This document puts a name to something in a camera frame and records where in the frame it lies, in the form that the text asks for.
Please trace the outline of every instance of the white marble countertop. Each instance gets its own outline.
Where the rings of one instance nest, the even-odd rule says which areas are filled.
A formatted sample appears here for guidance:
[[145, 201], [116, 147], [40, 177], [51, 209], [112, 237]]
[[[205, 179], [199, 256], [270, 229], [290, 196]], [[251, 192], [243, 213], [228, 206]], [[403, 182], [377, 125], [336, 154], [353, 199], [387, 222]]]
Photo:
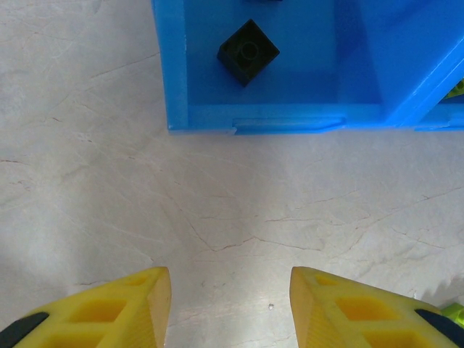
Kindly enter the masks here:
[[169, 136], [149, 0], [1, 0], [0, 114], [1, 327], [154, 265], [175, 348], [296, 348], [296, 265], [464, 293], [464, 133]]

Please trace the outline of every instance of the lime green object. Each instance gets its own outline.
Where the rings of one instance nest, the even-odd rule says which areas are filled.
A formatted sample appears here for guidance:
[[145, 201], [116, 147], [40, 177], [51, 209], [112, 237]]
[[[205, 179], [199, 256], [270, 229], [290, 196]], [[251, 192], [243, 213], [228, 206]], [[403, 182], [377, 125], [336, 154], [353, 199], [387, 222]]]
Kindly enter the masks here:
[[461, 328], [464, 328], [464, 306], [459, 303], [453, 303], [442, 310], [442, 314], [454, 321]]

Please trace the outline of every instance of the blue box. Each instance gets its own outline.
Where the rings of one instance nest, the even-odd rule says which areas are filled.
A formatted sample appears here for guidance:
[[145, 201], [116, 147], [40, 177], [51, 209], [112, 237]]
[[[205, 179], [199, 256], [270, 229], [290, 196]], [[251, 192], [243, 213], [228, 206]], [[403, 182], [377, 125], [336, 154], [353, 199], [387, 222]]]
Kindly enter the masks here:
[[[172, 132], [464, 129], [463, 0], [153, 0]], [[216, 54], [253, 19], [280, 54], [246, 87]]]

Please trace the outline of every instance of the lego stud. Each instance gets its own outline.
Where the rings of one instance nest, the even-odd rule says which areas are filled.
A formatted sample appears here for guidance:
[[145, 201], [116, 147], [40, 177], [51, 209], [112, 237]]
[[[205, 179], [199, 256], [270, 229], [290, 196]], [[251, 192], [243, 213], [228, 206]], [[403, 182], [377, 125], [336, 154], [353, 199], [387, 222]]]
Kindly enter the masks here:
[[260, 27], [249, 20], [220, 46], [217, 58], [245, 87], [279, 53]]

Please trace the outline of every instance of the yellow plastic part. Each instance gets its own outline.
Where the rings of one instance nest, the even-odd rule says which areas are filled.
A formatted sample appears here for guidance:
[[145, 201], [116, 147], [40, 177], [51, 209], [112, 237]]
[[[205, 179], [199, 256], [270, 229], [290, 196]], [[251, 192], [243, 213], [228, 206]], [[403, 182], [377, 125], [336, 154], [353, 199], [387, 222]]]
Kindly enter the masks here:
[[464, 94], [464, 79], [462, 79], [445, 97], [452, 98], [453, 96], [462, 96]]
[[167, 268], [150, 268], [29, 313], [50, 316], [14, 348], [161, 348], [171, 302]]
[[299, 348], [455, 348], [415, 310], [440, 311], [312, 268], [291, 272], [290, 303]]

